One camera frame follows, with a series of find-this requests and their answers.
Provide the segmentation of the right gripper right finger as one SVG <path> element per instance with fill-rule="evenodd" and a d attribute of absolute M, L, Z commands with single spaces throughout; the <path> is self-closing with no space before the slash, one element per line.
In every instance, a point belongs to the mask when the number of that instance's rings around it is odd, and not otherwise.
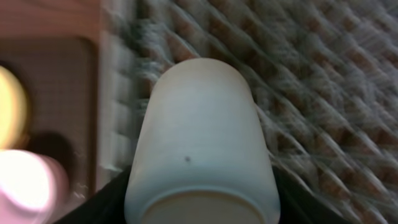
<path fill-rule="evenodd" d="M 291 179 L 273 167 L 280 200 L 279 224 L 350 224 Z"/>

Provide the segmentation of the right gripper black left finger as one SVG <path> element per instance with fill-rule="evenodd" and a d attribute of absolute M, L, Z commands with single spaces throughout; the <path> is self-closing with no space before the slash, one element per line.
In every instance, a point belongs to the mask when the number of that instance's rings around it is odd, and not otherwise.
<path fill-rule="evenodd" d="M 55 224 L 126 224 L 124 200 L 131 173 L 127 166 L 92 198 Z"/>

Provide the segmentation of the white green cup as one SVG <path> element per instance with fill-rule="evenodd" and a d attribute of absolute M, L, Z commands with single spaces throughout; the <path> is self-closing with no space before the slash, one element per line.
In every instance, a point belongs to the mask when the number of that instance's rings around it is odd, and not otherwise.
<path fill-rule="evenodd" d="M 124 202 L 127 223 L 277 223 L 280 201 L 243 76 L 210 58 L 157 81 Z"/>

